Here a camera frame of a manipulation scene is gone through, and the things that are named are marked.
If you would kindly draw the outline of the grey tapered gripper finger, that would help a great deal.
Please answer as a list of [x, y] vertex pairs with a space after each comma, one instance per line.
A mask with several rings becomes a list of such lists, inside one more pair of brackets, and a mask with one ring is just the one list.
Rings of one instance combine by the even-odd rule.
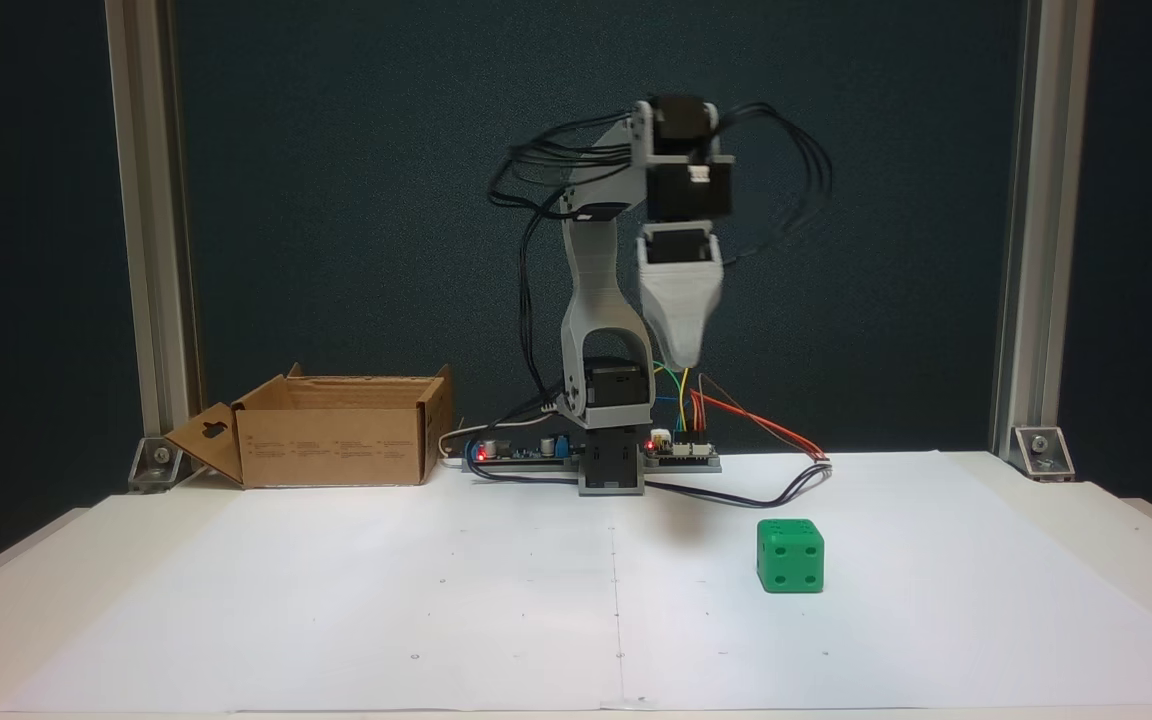
[[672, 370], [696, 366], [718, 300], [647, 300], [646, 323], [655, 332], [660, 361]]

